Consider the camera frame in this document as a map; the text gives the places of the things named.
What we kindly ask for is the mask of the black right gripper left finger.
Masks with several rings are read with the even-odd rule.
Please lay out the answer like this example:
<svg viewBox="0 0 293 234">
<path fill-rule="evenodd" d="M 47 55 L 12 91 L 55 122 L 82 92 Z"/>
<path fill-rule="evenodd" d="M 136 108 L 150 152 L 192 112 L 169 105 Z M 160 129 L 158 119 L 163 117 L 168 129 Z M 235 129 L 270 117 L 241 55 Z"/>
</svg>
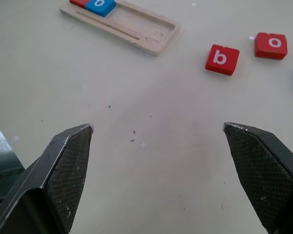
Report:
<svg viewBox="0 0 293 234">
<path fill-rule="evenodd" d="M 55 135 L 0 204 L 0 234 L 68 234 L 83 193 L 91 123 Z"/>
</svg>

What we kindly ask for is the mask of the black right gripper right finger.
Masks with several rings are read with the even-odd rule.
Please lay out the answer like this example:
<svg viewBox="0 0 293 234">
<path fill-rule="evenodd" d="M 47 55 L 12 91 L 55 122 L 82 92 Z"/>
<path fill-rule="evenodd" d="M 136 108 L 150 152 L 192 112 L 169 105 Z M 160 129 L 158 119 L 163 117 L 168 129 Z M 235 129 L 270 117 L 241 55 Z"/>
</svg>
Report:
<svg viewBox="0 0 293 234">
<path fill-rule="evenodd" d="M 239 181 L 270 234 L 293 234 L 293 153 L 273 134 L 223 124 Z"/>
</svg>

